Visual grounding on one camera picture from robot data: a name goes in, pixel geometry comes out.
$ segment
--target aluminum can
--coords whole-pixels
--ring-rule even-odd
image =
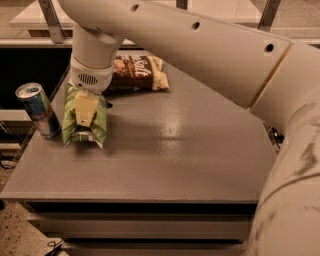
[[[60,134],[60,122],[40,84],[28,83],[21,85],[16,90],[16,96],[24,105],[25,110],[42,137],[51,139]]]

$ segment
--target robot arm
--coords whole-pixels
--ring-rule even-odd
[[[74,35],[74,60],[88,74],[111,68],[127,38],[284,133],[286,142],[262,192],[246,254],[319,255],[318,49],[150,1],[59,2],[80,30],[107,43],[108,49],[102,44],[90,59],[91,50],[79,46],[83,36]],[[99,58],[99,52],[106,56]],[[96,64],[96,59],[107,63]],[[99,92],[104,86],[85,88]]]

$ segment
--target black cable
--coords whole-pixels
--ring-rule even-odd
[[[0,152],[0,167],[5,169],[5,170],[10,170],[10,169],[14,169],[14,166],[5,166],[2,161],[11,161],[12,162],[12,158],[9,157],[5,157],[1,152]]]
[[[44,256],[57,256],[60,254],[60,252],[62,252],[62,244],[63,244],[63,240],[61,240],[59,243],[56,243],[55,241],[51,241],[49,243],[47,243],[47,246],[49,247],[53,247],[53,249],[48,252],[47,254],[45,254]]]

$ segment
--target floor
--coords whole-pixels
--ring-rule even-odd
[[[267,0],[251,0],[262,11]],[[12,30],[8,21],[17,15],[32,0],[2,0],[0,2],[0,38],[23,38],[28,34],[23,30]],[[319,0],[282,0],[277,12],[272,33],[290,37],[320,38]],[[0,167],[0,191],[14,169]],[[51,250],[47,243],[59,239],[48,239],[27,221],[28,211],[20,204],[5,202],[0,211],[0,255],[41,256]]]

